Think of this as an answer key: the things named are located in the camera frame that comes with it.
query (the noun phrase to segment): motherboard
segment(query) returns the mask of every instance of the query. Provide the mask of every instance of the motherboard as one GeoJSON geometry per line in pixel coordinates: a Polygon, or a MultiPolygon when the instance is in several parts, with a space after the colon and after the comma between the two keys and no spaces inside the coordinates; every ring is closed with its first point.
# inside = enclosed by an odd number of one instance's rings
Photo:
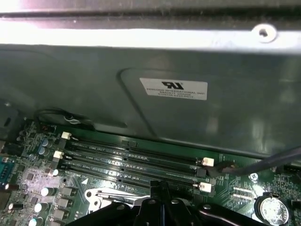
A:
{"type": "Polygon", "coordinates": [[[28,121],[0,155],[0,225],[64,226],[111,202],[133,205],[150,182],[173,197],[212,202],[267,225],[301,225],[301,181],[292,166],[210,177],[204,167],[260,161],[74,127],[28,121]]]}

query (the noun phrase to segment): screw hole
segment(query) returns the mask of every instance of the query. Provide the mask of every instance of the screw hole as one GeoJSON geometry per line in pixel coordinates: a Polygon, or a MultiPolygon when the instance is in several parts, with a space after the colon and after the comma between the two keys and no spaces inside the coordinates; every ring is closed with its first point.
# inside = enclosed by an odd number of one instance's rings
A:
{"type": "Polygon", "coordinates": [[[266,38],[268,36],[268,33],[267,33],[267,31],[265,29],[261,29],[259,31],[259,35],[262,36],[262,37],[264,37],[264,38],[266,38]]]}

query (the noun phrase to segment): chip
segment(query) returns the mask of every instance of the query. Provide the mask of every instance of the chip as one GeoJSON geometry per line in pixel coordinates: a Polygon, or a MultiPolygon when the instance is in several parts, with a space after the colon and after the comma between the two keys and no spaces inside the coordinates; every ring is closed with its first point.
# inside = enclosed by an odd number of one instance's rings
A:
{"type": "Polygon", "coordinates": [[[17,224],[17,221],[16,220],[12,220],[10,223],[9,223],[9,226],[15,226],[17,224]]]}
{"type": "Polygon", "coordinates": [[[0,192],[0,210],[4,210],[8,200],[10,198],[10,193],[8,192],[0,192]]]}
{"type": "Polygon", "coordinates": [[[206,177],[206,174],[207,174],[206,169],[203,169],[203,168],[197,169],[197,177],[198,178],[204,178],[204,177],[206,177]]]}
{"type": "Polygon", "coordinates": [[[33,197],[32,200],[30,201],[31,204],[35,205],[38,202],[38,198],[37,197],[33,197]]]}
{"type": "Polygon", "coordinates": [[[23,172],[24,169],[25,169],[25,166],[24,166],[24,165],[20,165],[20,166],[18,167],[18,172],[23,172]]]}
{"type": "Polygon", "coordinates": [[[30,173],[30,174],[27,175],[26,180],[32,180],[33,177],[34,177],[34,175],[32,173],[30,173]]]}

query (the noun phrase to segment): white label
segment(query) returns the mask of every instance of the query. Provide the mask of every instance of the white label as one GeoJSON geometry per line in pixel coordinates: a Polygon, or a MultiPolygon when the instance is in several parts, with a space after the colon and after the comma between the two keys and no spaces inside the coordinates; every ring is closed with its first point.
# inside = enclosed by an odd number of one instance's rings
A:
{"type": "Polygon", "coordinates": [[[207,82],[140,78],[150,96],[207,100],[207,82]]]}

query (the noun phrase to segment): metal rivet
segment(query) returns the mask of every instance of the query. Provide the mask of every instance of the metal rivet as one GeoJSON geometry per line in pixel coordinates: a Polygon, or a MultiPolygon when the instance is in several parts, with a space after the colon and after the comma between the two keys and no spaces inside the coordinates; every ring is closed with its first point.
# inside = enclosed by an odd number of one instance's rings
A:
{"type": "Polygon", "coordinates": [[[205,205],[203,206],[203,208],[206,209],[206,210],[210,210],[210,209],[211,209],[211,206],[208,205],[208,204],[205,204],[205,205]]]}
{"type": "Polygon", "coordinates": [[[179,200],[173,199],[173,200],[171,200],[171,203],[172,203],[172,204],[178,204],[178,203],[179,203],[179,200]]]}
{"type": "Polygon", "coordinates": [[[156,203],[156,200],[152,199],[152,200],[149,200],[149,204],[155,204],[156,203]]]}
{"type": "Polygon", "coordinates": [[[121,206],[118,206],[117,209],[118,210],[124,210],[124,207],[125,207],[124,205],[121,205],[121,206]]]}
{"type": "Polygon", "coordinates": [[[277,37],[277,30],[270,24],[259,24],[252,29],[257,40],[262,43],[272,42],[277,37]]]}

